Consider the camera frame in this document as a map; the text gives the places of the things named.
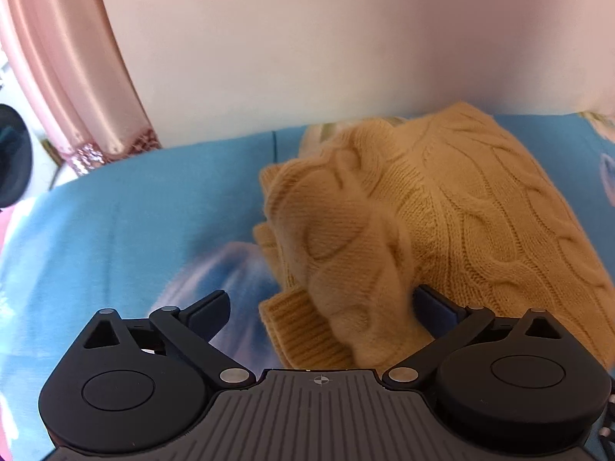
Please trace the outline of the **mustard cable-knit sweater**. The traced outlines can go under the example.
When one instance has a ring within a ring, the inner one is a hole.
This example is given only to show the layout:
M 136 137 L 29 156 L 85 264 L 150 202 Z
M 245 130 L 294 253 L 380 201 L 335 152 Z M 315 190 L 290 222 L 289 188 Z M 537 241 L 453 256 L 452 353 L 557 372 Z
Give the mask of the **mustard cable-knit sweater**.
M 613 364 L 610 275 L 534 156 L 472 105 L 364 120 L 260 178 L 253 234 L 281 291 L 259 314 L 285 366 L 387 370 L 421 350 L 423 284 L 500 317 L 546 309 Z

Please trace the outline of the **blue floral bed sheet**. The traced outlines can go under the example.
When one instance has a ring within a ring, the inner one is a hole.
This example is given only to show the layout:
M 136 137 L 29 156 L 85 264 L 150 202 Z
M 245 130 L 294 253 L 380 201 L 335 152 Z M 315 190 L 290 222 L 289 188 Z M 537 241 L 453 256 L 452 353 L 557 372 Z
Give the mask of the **blue floral bed sheet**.
M 570 117 L 493 119 L 613 282 L 613 146 Z M 259 314 L 281 291 L 253 234 L 261 173 L 358 123 L 154 152 L 36 199 L 1 258 L 2 458 L 612 459 L 614 362 L 543 308 L 492 310 L 418 388 L 387 387 L 387 370 L 281 363 Z M 149 321 L 216 290 L 230 318 L 211 345 L 254 373 L 249 387 L 212 385 Z

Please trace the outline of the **white washing machine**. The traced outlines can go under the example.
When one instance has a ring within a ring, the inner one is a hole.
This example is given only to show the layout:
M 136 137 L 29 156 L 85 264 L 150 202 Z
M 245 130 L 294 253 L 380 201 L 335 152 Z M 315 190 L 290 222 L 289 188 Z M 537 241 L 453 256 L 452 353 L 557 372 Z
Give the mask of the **white washing machine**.
M 1 60 L 1 209 L 51 191 L 63 163 L 44 147 L 43 125 L 12 66 Z

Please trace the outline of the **pink satin curtain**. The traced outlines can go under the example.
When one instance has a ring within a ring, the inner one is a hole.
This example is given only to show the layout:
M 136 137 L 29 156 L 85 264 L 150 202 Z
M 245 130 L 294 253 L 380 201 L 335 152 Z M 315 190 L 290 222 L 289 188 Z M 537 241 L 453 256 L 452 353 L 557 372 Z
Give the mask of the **pink satin curtain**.
M 1 44 L 46 135 L 79 175 L 161 148 L 103 0 L 1 0 Z

